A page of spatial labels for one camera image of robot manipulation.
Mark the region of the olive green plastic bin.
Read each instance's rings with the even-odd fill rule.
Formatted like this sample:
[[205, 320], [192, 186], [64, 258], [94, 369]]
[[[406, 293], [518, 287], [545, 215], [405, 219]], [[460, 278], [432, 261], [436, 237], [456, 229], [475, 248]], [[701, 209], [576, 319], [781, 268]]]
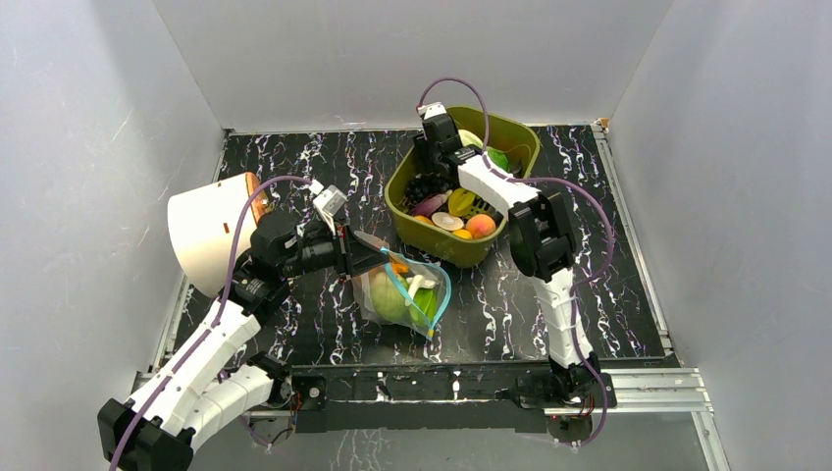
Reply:
[[[528, 126], [490, 114], [489, 146], [503, 152], [509, 163], [520, 169], [518, 176], [528, 178], [541, 143], [537, 134]], [[414, 139], [407, 140], [407, 152], [385, 186], [385, 201], [392, 214], [399, 239], [430, 255], [447, 261], [458, 268], [471, 268], [481, 263], [489, 254], [497, 238], [508, 233], [507, 220], [498, 216], [495, 232], [478, 239], [463, 239], [439, 227], [416, 220], [408, 214], [410, 205], [405, 197], [407, 185], [422, 172], [414, 150]]]

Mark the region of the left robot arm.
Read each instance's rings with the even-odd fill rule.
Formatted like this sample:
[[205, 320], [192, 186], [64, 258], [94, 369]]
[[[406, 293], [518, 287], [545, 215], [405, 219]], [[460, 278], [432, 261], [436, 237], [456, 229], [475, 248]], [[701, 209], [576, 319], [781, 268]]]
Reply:
[[271, 324], [290, 295], [291, 279], [334, 269], [342, 278], [384, 265], [380, 242], [347, 224], [313, 221], [299, 231], [277, 214], [263, 216], [250, 246], [199, 328], [124, 401], [109, 399], [97, 422], [113, 470], [185, 470], [213, 435], [253, 407], [286, 408], [302, 399], [290, 369], [264, 353], [227, 373], [238, 349]]

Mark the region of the white toy mushroom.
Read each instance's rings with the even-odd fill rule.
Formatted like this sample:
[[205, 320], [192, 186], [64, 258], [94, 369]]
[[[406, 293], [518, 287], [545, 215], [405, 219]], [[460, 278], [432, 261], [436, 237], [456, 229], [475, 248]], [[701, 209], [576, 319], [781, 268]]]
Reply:
[[436, 300], [438, 281], [434, 277], [415, 275], [407, 278], [408, 282], [406, 306], [427, 305]]

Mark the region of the green toy cabbage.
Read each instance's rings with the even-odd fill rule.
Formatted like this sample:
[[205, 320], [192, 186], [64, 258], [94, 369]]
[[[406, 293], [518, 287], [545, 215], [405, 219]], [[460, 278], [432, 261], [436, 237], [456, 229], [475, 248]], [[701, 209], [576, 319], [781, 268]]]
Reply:
[[407, 282], [395, 274], [391, 278], [386, 272], [370, 277], [370, 301], [376, 319], [387, 324], [403, 324], [408, 316], [405, 298], [398, 286], [408, 288]]

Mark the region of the clear zip top bag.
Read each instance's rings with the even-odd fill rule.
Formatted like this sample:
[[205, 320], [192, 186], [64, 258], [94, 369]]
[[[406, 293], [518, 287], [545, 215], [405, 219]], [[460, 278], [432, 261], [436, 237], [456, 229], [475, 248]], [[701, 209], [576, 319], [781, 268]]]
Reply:
[[[405, 327], [418, 335], [422, 336], [426, 340], [432, 340], [435, 336], [435, 332], [437, 329], [437, 325], [442, 318], [443, 313], [448, 307], [451, 298], [451, 281], [450, 276], [439, 264], [437, 263], [428, 263], [413, 260], [410, 258], [405, 257], [404, 255], [393, 252], [388, 248], [383, 248], [383, 252], [389, 256], [389, 262], [381, 265], [363, 275], [360, 275], [352, 280], [352, 287], [353, 287], [353, 297], [355, 301], [358, 303], [361, 315], [365, 320], [369, 320], [371, 322], [375, 322], [380, 325], [396, 325], [400, 327]], [[436, 287], [436, 294], [438, 296], [438, 313], [437, 318], [435, 321], [435, 325], [431, 329], [414, 329], [411, 327], [410, 321], [408, 320], [408, 316], [406, 317], [403, 324], [387, 324], [378, 321], [373, 314], [371, 301], [370, 301], [370, 277], [378, 272], [386, 272], [391, 278], [394, 277], [395, 272], [391, 269], [390, 261], [403, 261], [406, 262], [411, 269], [411, 272], [408, 273], [405, 277], [402, 277], [405, 281], [407, 278], [411, 278], [415, 275], [424, 275], [429, 277], [434, 277], [438, 281], [438, 285]], [[402, 286], [398, 286], [399, 291], [404, 296], [405, 300], [408, 298], [407, 296], [407, 288], [403, 288]]]

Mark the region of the orange toy ginger root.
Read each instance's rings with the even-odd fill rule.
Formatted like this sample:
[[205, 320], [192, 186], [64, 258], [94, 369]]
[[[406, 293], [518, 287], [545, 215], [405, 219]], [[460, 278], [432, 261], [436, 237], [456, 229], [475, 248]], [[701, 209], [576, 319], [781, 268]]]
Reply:
[[405, 277], [408, 273], [411, 272], [410, 266], [406, 262], [403, 262], [403, 261], [391, 260], [390, 261], [390, 266], [391, 266], [391, 269], [397, 275], [400, 275], [402, 277]]

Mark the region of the green toy star fruit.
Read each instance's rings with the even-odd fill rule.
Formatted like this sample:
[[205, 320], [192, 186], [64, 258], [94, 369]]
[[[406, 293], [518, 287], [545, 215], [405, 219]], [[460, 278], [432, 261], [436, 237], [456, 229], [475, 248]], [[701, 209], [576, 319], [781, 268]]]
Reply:
[[434, 289], [419, 288], [408, 307], [408, 320], [414, 329], [431, 329], [438, 313], [438, 296]]

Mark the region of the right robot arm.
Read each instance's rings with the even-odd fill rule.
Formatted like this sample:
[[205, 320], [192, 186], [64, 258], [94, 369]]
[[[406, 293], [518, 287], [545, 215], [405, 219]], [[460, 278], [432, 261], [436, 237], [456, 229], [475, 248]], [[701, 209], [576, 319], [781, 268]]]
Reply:
[[508, 223], [512, 259], [527, 276], [546, 321], [551, 384], [546, 396], [520, 392], [521, 406], [550, 403], [607, 411], [609, 391], [579, 316], [572, 266], [577, 242], [563, 198], [533, 188], [532, 180], [510, 177], [493, 166], [487, 147], [464, 146], [454, 120], [441, 103], [421, 105], [419, 157], [461, 188], [474, 192]]

